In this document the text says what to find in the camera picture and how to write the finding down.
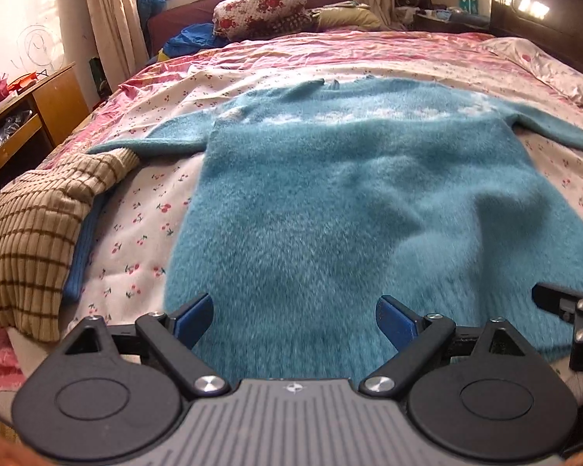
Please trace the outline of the pink cherry print bedsheet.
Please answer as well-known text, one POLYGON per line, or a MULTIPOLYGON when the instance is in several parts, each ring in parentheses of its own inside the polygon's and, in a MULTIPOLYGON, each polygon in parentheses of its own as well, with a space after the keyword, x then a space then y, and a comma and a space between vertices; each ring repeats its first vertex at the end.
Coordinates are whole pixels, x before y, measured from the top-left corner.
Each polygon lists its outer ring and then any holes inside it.
MULTIPOLYGON (((319 79, 340 83, 363 78, 435 82, 525 104, 583 130, 583 108, 517 64, 484 49, 481 44, 485 40, 490 39, 344 31, 245 41, 166 61, 125 82, 85 127, 87 144, 67 148, 59 161, 74 154, 126 148, 127 139, 145 138, 169 120, 218 107, 251 90, 292 87, 319 79)), ((583 150, 522 126, 515 126, 514 134, 537 172, 583 220, 583 150)), ((142 157, 133 152, 140 163, 106 192, 80 300, 61 302, 59 340, 37 342, 13 327, 0 327, 0 364, 7 367, 5 374, 0 373, 0 385, 19 389, 26 377, 19 355, 10 347, 12 332, 35 344, 56 347, 69 329, 89 316, 119 325, 151 311, 172 311, 164 305, 166 271, 176 234, 197 189, 204 157, 200 153, 142 157)), ((552 366, 564 367, 572 328, 559 322, 571 332, 563 356, 549 359, 528 342, 552 366)))

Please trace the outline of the dark nightstand with clutter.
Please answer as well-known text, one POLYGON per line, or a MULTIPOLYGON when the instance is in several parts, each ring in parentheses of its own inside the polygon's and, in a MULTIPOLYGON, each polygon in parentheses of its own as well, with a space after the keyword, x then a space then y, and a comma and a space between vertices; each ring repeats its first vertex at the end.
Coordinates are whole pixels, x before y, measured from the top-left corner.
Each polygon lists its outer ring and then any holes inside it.
POLYGON ((408 31, 483 33, 491 18, 479 13, 478 0, 458 0, 447 6, 433 0, 394 0, 394 18, 408 31))

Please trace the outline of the red floral rolled quilt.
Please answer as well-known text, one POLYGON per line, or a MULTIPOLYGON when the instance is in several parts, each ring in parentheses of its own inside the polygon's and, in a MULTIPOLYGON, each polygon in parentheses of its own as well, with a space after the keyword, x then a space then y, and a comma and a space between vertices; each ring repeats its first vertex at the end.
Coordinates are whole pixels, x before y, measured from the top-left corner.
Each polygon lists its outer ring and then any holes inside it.
POLYGON ((307 0, 224 0, 213 9, 215 33, 230 42, 300 33, 312 27, 307 0))

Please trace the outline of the teal fuzzy sweater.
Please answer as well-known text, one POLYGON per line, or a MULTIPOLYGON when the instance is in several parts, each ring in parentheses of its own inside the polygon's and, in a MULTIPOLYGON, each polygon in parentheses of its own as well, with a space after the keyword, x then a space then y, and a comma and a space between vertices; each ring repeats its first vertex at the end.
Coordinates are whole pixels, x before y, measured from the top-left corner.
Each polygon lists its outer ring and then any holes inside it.
POLYGON ((531 290, 583 291, 583 220, 515 126, 583 150, 582 129, 537 108, 401 78, 255 89, 125 140, 204 157, 165 307, 213 298, 195 353, 234 382, 362 379, 394 352, 384 295, 463 325, 503 316, 563 356, 570 329, 531 290))

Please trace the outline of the beige brown striped sweater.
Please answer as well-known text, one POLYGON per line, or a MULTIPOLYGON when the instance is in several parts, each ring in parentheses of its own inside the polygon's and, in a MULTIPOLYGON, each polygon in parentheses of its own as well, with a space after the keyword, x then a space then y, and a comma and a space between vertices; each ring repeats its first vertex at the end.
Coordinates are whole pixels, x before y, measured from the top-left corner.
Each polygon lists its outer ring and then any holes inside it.
POLYGON ((0 190, 0 327, 59 340, 59 308, 94 200, 140 163, 127 148, 74 154, 0 190))

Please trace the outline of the left beige curtain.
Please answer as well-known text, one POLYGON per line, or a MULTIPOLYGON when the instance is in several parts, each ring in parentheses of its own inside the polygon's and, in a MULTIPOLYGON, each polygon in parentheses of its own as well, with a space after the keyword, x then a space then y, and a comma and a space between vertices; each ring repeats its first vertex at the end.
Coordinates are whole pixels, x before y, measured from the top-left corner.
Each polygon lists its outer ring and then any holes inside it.
POLYGON ((86 0, 99 60, 112 90, 148 61, 136 0, 86 0))

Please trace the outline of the blue clothing pile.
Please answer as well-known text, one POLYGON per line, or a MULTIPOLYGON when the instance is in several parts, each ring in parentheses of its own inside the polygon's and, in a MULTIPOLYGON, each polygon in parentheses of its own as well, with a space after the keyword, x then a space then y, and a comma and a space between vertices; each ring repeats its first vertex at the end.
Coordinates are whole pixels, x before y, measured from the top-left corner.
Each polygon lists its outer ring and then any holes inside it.
POLYGON ((164 43, 158 53, 158 61, 195 55, 205 49, 220 49, 228 43, 227 38, 215 33, 211 22, 190 24, 164 43))

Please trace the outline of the olive yellow pillow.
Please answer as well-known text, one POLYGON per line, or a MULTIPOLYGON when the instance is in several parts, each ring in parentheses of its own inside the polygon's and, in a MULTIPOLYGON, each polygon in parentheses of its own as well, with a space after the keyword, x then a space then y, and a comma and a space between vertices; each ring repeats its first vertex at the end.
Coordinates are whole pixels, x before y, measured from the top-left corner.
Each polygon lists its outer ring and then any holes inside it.
POLYGON ((360 28, 363 31, 382 29, 381 20, 364 6, 322 6, 314 10, 319 31, 335 28, 360 28))

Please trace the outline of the maroon sofa bench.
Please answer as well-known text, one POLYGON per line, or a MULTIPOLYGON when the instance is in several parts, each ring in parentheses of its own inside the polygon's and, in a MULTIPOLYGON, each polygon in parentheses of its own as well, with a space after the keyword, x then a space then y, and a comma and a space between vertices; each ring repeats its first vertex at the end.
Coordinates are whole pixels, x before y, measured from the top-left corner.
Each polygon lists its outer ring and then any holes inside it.
POLYGON ((209 23, 216 31, 242 34, 263 28, 267 21, 277 21, 301 10, 312 10, 349 0, 197 0, 172 7, 147 22, 149 53, 156 55, 173 37, 192 24, 209 23))

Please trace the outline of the wooden side cabinet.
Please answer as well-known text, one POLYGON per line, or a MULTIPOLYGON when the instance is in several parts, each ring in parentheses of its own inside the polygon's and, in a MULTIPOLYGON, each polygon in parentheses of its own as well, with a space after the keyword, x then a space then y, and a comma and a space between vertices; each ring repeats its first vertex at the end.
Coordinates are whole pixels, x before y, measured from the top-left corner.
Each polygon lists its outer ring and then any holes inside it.
POLYGON ((41 164, 88 115, 72 63, 9 101, 0 111, 0 189, 41 164))

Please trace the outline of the floral white pillow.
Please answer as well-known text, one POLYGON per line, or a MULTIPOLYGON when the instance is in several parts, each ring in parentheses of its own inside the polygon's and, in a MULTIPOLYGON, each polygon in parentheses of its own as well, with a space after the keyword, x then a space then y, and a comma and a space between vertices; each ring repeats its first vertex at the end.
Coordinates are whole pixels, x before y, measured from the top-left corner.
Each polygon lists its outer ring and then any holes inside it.
POLYGON ((528 71, 537 80, 583 108, 583 73, 524 38, 494 38, 481 46, 528 71))

